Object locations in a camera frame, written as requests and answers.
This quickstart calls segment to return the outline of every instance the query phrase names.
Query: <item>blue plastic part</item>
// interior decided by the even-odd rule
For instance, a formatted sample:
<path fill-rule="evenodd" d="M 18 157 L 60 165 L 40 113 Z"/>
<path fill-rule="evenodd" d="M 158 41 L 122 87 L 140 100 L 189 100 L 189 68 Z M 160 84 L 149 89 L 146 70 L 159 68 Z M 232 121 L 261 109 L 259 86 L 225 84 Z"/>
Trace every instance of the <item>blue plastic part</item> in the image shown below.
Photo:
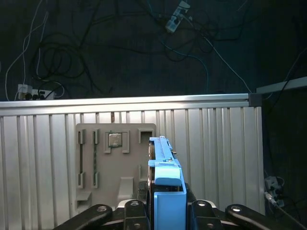
<path fill-rule="evenodd" d="M 154 183 L 156 185 L 180 186 L 180 167 L 175 162 L 168 139 L 159 137 L 150 138 L 150 141 L 154 142 L 155 160 L 149 160 L 148 165 L 155 167 Z"/>
<path fill-rule="evenodd" d="M 180 176 L 182 192 L 154 193 L 154 230 L 186 229 L 187 190 L 181 169 Z"/>
<path fill-rule="evenodd" d="M 155 184 L 182 188 L 180 192 L 154 193 L 154 230 L 185 230 L 187 191 L 181 165 L 174 158 L 168 139 L 159 137 L 150 141 L 154 142 L 155 160 L 149 160 L 148 165 L 155 167 Z"/>

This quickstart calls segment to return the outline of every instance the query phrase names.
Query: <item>vertical groove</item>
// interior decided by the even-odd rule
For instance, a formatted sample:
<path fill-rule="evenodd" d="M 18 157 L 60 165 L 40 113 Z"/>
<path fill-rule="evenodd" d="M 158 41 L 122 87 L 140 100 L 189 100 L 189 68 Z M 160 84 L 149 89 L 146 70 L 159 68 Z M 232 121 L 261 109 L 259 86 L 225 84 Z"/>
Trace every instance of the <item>vertical groove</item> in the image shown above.
<path fill-rule="evenodd" d="M 141 123 L 145 123 L 145 112 L 141 111 Z"/>
<path fill-rule="evenodd" d="M 261 192 L 260 191 L 260 171 L 261 171 L 261 167 L 260 167 L 260 162 L 259 162 L 259 136 L 258 136 L 258 133 L 259 133 L 259 130 L 258 130 L 258 114 L 257 114 L 257 108 L 254 107 L 254 114 L 255 114 L 255 130 L 256 130 L 256 133 L 257 133 L 257 163 L 258 163 L 258 183 L 257 183 L 257 191 L 259 192 L 259 196 L 258 196 L 258 200 L 259 200 L 259 212 L 261 212 Z"/>
<path fill-rule="evenodd" d="M 96 123 L 100 123 L 99 113 L 96 113 Z"/>
<path fill-rule="evenodd" d="M 201 134 L 201 162 L 203 165 L 203 170 L 205 171 L 205 146 L 204 146 L 204 134 L 203 134 L 203 115 L 202 115 L 202 109 L 200 109 L 200 134 Z M 203 192 L 204 192 L 204 197 L 206 197 L 206 177 L 205 173 L 202 173 L 202 180 L 203 180 Z"/>
<path fill-rule="evenodd" d="M 215 137 L 216 137 L 216 154 L 215 154 L 215 161 L 216 161 L 216 169 L 215 169 L 215 173 L 216 173 L 216 177 L 217 177 L 217 183 L 216 183 L 216 200 L 219 202 L 219 205 L 221 206 L 221 203 L 220 203 L 220 187 L 219 187 L 219 182 L 220 182 L 220 178 L 219 178 L 219 158 L 218 158 L 218 138 L 217 138 L 217 112 L 216 112 L 216 109 L 213 109 L 213 117 L 215 117 Z"/>
<path fill-rule="evenodd" d="M 52 198 L 53 198 L 53 221 L 54 226 L 58 225 L 57 217 L 57 202 L 55 191 L 55 175 L 54 175 L 54 149 L 53 149 L 53 130 L 52 130 L 52 115 L 49 115 L 49 135 L 50 135 L 50 164 L 51 164 L 51 184 L 52 184 Z"/>
<path fill-rule="evenodd" d="M 171 129 L 172 129 L 172 146 L 176 146 L 176 139 L 175 139 L 175 115 L 174 115 L 174 110 L 171 110 Z"/>
<path fill-rule="evenodd" d="M 24 230 L 24 199 L 22 198 L 23 194 L 23 182 L 22 182 L 22 174 L 21 174 L 21 134 L 20 134 L 20 116 L 16 117 L 17 120 L 17 148 L 18 148 L 18 172 L 19 172 L 19 197 L 20 197 L 20 213 L 21 213 L 21 227 Z"/>
<path fill-rule="evenodd" d="M 38 229 L 42 228 L 41 210 L 40 210 L 40 183 L 39 183 L 39 171 L 38 171 L 38 159 L 37 159 L 37 120 L 36 115 L 33 116 L 33 132 L 34 132 L 34 156 L 35 156 L 35 175 L 36 175 L 36 195 L 37 195 L 37 222 Z"/>
<path fill-rule="evenodd" d="M 130 112 L 126 112 L 126 120 L 127 120 L 127 124 L 130 123 Z"/>
<path fill-rule="evenodd" d="M 247 188 L 246 188 L 246 161 L 245 161 L 245 133 L 244 133 L 244 108 L 241 108 L 241 116 L 242 116 L 242 148 L 243 148 L 243 162 L 244 162 L 244 184 L 243 186 L 245 187 L 245 194 L 244 194 L 244 200 L 245 200 L 245 204 L 244 205 L 247 205 Z"/>
<path fill-rule="evenodd" d="M 80 123 L 84 123 L 84 113 L 80 114 Z"/>
<path fill-rule="evenodd" d="M 186 109 L 186 136 L 187 136 L 187 165 L 188 165 L 188 178 L 189 178 L 189 183 L 190 187 L 192 187 L 192 182 L 191 182 L 191 161 L 190 161 L 190 134 L 189 134 L 189 111 Z"/>
<path fill-rule="evenodd" d="M 232 155 L 232 136 L 231 136 L 231 116 L 230 116 L 230 108 L 227 108 L 227 115 L 229 116 L 229 134 L 230 134 L 230 165 L 231 165 L 231 203 L 234 202 L 234 183 L 233 183 L 233 169 L 232 169 L 232 161 L 233 161 L 233 155 Z"/>
<path fill-rule="evenodd" d="M 167 131 L 167 127 L 166 127 L 166 110 L 163 111 L 163 125 L 164 125 L 164 135 L 166 136 L 166 131 Z"/>
<path fill-rule="evenodd" d="M 156 126 L 157 126 L 157 136 L 159 137 L 161 135 L 160 133 L 160 111 L 159 110 L 155 112 L 155 119 L 156 119 Z"/>
<path fill-rule="evenodd" d="M 7 185 L 6 185 L 6 165 L 5 165 L 5 143 L 4 143 L 4 118 L 0 117 L 1 127 L 1 152 L 2 152 L 2 176 L 3 176 L 3 204 L 4 204 L 4 226 L 5 229 L 9 228 L 8 217 L 8 199 L 7 199 Z"/>
<path fill-rule="evenodd" d="M 66 137 L 66 164 L 67 164 L 67 183 L 68 183 L 68 201 L 69 201 L 69 217 L 72 218 L 72 200 L 71 200 L 71 157 L 69 154 L 69 127 L 68 127 L 68 114 L 65 114 L 65 137 Z"/>

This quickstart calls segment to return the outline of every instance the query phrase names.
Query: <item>screw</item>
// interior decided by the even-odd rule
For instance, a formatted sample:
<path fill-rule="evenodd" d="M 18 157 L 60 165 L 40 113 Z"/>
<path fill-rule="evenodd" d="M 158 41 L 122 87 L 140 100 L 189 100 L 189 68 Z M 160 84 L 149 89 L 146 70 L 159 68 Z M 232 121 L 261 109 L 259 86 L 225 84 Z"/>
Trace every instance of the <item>screw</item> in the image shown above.
<path fill-rule="evenodd" d="M 206 203 L 203 202 L 203 201 L 199 201 L 199 202 L 197 202 L 197 204 L 198 204 L 199 206 L 202 206 L 202 207 L 206 205 Z"/>
<path fill-rule="evenodd" d="M 231 206 L 231 209 L 235 212 L 240 212 L 241 211 L 241 208 L 238 207 L 238 206 Z"/>
<path fill-rule="evenodd" d="M 137 206 L 137 205 L 139 205 L 139 203 L 138 203 L 137 201 L 133 201 L 133 202 L 131 203 L 131 205 L 132 205 L 132 206 Z"/>
<path fill-rule="evenodd" d="M 106 211 L 106 206 L 100 206 L 100 207 L 98 207 L 97 211 L 98 211 L 98 212 L 104 212 L 104 211 Z"/>
<path fill-rule="evenodd" d="M 213 224 L 207 224 L 209 229 L 214 229 L 214 225 Z"/>

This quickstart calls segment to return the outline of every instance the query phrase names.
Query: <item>cable connector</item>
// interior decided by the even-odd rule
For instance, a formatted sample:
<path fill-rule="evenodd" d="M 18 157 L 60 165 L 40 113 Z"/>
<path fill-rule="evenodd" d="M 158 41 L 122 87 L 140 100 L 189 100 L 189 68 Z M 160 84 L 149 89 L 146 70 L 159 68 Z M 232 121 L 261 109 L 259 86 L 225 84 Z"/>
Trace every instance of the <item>cable connector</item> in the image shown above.
<path fill-rule="evenodd" d="M 264 192 L 265 198 L 272 204 L 274 205 L 274 207 L 278 206 L 277 202 L 275 201 L 275 199 L 273 198 L 273 196 L 271 194 L 269 194 L 268 192 Z"/>

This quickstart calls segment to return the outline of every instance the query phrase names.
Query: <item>white cable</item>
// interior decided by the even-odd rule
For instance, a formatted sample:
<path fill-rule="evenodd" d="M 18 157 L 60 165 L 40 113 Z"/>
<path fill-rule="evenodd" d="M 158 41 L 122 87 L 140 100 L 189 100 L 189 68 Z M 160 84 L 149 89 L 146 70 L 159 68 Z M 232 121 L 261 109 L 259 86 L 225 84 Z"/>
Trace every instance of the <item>white cable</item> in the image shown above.
<path fill-rule="evenodd" d="M 182 18 L 184 18 L 185 20 L 187 20 L 191 25 L 192 25 L 192 27 L 194 28 L 194 25 L 193 25 L 193 23 L 191 22 L 191 20 L 189 20 L 188 18 L 186 18 L 184 15 L 182 15 Z M 234 73 L 234 74 L 236 74 L 236 76 L 238 77 L 238 78 L 240 78 L 240 80 L 241 81 L 243 81 L 243 83 L 245 84 L 245 86 L 246 86 L 246 88 L 248 89 L 248 91 L 249 92 L 252 92 L 250 89 L 249 89 L 249 87 L 248 87 L 248 85 L 246 84 L 246 82 L 243 80 L 243 78 L 241 78 L 231 67 L 230 67 L 230 65 L 224 60 L 224 58 L 222 58 L 222 56 L 220 55 L 220 53 L 216 50 L 216 48 L 212 45 L 212 43 L 204 36 L 203 37 L 204 39 L 206 39 L 206 41 L 209 43 L 209 45 L 211 45 L 212 46 L 212 48 L 213 48 L 213 50 L 216 52 L 216 54 L 220 57 L 220 59 L 231 69 L 231 71 Z"/>
<path fill-rule="evenodd" d="M 42 3 L 42 1 L 43 1 L 43 0 L 40 0 L 40 1 L 39 1 L 38 5 L 37 5 L 37 8 L 36 8 L 36 10 L 35 10 L 35 13 L 34 13 L 34 16 L 33 16 L 32 22 L 31 22 L 31 27 L 30 27 L 30 33 L 29 33 L 28 43 L 27 43 L 25 49 L 24 49 L 23 52 L 15 59 L 15 61 L 13 61 L 13 63 L 9 66 L 8 70 L 7 70 L 6 73 L 5 73 L 5 85 L 4 85 L 4 87 L 5 87 L 5 96 L 6 96 L 6 99 L 7 99 L 8 101 L 10 101 L 9 96 L 8 96 L 8 90 L 7 90 L 8 73 L 9 73 L 9 71 L 11 70 L 12 66 L 16 63 L 16 61 L 17 61 L 22 55 L 24 55 L 25 51 L 26 51 L 26 50 L 28 49 L 28 47 L 29 47 L 30 40 L 31 40 L 32 28 L 33 28 L 33 24 L 34 24 L 34 20 L 35 20 L 35 17 L 36 17 L 36 15 L 37 15 L 38 8 L 39 8 L 40 4 Z"/>
<path fill-rule="evenodd" d="M 24 45 L 25 45 L 25 42 L 26 42 L 27 38 L 31 36 L 31 35 L 30 35 L 31 33 L 33 33 L 35 30 L 37 30 L 37 29 L 40 28 L 41 26 L 45 26 L 45 25 L 46 25 L 47 19 L 48 19 L 48 12 L 46 12 L 46 14 L 45 14 L 43 23 L 41 23 L 39 26 L 37 26 L 36 28 L 34 28 L 34 29 L 24 38 Z M 24 59 L 24 53 L 25 53 L 26 49 L 25 49 L 24 45 L 23 45 L 23 52 L 22 52 L 23 61 L 24 61 L 24 81 L 23 81 L 23 85 L 25 84 L 25 79 L 26 79 L 25 59 Z M 20 88 L 17 90 L 16 95 L 20 92 L 20 89 L 22 89 L 22 88 L 23 88 L 23 86 L 20 87 Z"/>
<path fill-rule="evenodd" d="M 282 177 L 280 177 L 280 176 L 277 176 L 276 178 L 279 178 L 279 179 L 281 179 L 283 181 L 283 184 L 282 184 L 282 187 L 283 187 L 284 186 L 284 179 Z"/>
<path fill-rule="evenodd" d="M 230 70 L 234 73 L 234 74 L 236 74 L 236 76 L 238 77 L 238 78 L 240 78 L 240 80 L 245 84 L 245 86 L 246 86 L 246 88 L 248 89 L 248 91 L 249 92 L 252 92 L 250 89 L 249 89 L 249 87 L 248 87 L 248 85 L 246 84 L 246 82 L 243 80 L 243 78 L 241 78 L 231 67 L 230 67 L 230 65 L 224 60 L 224 58 L 222 58 L 222 56 L 219 54 L 219 52 L 216 50 L 216 48 L 212 45 L 212 43 L 206 38 L 206 37 L 204 37 L 206 40 L 207 40 L 207 42 L 212 46 L 212 48 L 213 48 L 213 50 L 216 52 L 216 54 L 220 57 L 220 59 L 230 68 Z"/>

